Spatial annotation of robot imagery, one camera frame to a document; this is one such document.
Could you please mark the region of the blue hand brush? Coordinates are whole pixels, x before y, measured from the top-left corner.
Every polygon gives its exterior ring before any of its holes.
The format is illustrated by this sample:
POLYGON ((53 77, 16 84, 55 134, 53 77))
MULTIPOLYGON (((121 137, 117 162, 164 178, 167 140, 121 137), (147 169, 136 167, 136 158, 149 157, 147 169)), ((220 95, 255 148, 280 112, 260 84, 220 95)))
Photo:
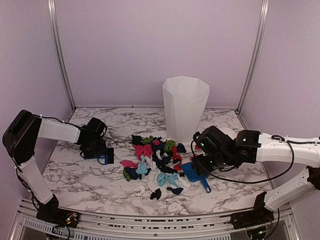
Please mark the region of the blue hand brush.
POLYGON ((97 162, 100 165, 108 165, 108 164, 114 164, 115 163, 115 157, 114 157, 114 148, 107 148, 105 153, 101 154, 94 154, 92 156, 84 157, 85 160, 94 160, 96 159, 97 162))

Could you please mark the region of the blue plastic dustpan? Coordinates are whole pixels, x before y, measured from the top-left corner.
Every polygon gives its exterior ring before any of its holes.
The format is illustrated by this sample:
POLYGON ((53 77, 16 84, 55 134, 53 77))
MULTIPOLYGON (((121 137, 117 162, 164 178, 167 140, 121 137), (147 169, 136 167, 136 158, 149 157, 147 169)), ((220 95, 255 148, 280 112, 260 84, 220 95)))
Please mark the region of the blue plastic dustpan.
POLYGON ((208 177, 206 175, 198 175, 197 172, 193 169, 192 162, 184 163, 180 167, 190 182, 201 182, 207 194, 212 192, 212 189, 207 182, 208 177))

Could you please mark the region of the pink paper scrap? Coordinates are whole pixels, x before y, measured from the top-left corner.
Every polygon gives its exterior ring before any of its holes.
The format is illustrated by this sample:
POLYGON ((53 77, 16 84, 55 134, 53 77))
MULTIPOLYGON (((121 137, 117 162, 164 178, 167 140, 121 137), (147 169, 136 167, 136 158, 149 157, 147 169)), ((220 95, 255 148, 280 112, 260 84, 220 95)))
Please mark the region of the pink paper scrap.
POLYGON ((124 168, 133 168, 133 169, 137 169, 138 168, 138 163, 135 163, 131 160, 122 160, 120 161, 120 164, 124 167, 124 168))

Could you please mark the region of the black paper scrap back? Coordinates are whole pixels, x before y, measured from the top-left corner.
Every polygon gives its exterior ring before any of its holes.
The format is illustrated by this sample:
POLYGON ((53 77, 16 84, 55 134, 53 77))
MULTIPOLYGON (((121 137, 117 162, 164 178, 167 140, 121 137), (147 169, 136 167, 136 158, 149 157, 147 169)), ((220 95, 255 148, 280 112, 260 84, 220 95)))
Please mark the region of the black paper scrap back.
POLYGON ((131 135, 131 143, 133 145, 142 145, 143 138, 140 135, 131 135))

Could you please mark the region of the light blue paper scrap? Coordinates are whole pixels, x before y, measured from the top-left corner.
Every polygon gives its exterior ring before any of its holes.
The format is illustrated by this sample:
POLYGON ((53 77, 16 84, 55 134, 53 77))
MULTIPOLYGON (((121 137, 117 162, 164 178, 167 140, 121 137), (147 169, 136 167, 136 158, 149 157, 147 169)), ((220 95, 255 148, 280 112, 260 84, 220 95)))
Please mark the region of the light blue paper scrap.
POLYGON ((141 156, 141 162, 138 164, 138 167, 136 169, 136 173, 138 175, 148 175, 151 171, 148 167, 148 163, 150 161, 150 158, 148 156, 141 156))

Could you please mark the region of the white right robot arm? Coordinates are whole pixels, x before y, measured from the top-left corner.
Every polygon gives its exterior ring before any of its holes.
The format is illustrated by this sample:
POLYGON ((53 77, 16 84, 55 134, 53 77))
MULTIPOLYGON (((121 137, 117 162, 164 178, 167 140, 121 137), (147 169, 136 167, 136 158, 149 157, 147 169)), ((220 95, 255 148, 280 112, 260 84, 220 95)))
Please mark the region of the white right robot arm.
POLYGON ((242 130, 235 138, 216 126, 196 132, 192 143, 203 154, 192 159, 199 175, 211 175, 215 170, 239 168, 243 163, 283 162, 291 167, 302 164, 304 169, 281 186, 258 195, 247 219, 258 224, 267 216, 267 210, 276 211, 282 205, 320 188, 319 138, 292 138, 270 135, 257 130, 242 130))

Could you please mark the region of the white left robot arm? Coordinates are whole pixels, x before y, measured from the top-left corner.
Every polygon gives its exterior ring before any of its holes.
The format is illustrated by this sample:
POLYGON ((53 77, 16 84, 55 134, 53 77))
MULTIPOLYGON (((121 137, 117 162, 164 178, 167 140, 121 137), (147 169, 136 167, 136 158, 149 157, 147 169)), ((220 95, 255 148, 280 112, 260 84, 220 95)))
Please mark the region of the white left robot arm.
POLYGON ((21 110, 2 136, 2 143, 13 160, 16 170, 22 174, 27 189, 36 200, 46 205, 44 215, 53 223, 63 219, 63 211, 49 203, 54 195, 47 186, 36 163, 35 149, 38 139, 63 141, 79 146, 80 155, 92 158, 105 155, 107 146, 104 136, 108 127, 98 118, 91 118, 78 126, 55 117, 47 117, 21 110))

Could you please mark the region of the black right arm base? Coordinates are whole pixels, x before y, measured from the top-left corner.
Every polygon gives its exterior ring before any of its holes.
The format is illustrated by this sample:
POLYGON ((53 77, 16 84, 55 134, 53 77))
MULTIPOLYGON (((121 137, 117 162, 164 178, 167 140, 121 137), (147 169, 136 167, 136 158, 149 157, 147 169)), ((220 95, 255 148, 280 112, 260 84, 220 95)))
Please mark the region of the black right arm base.
POLYGON ((275 219, 274 211, 265 207, 266 194, 267 192, 264 191, 256 197, 251 210, 231 214, 230 223, 235 230, 265 224, 275 219))

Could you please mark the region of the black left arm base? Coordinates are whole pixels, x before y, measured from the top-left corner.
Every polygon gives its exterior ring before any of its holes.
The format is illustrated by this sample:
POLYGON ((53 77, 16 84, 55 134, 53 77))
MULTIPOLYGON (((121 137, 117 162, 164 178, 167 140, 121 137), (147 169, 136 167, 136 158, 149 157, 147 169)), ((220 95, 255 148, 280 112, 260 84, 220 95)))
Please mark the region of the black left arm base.
POLYGON ((38 203, 36 218, 45 222, 59 225, 60 227, 76 228, 79 223, 80 213, 59 208, 59 201, 55 195, 46 203, 38 203))

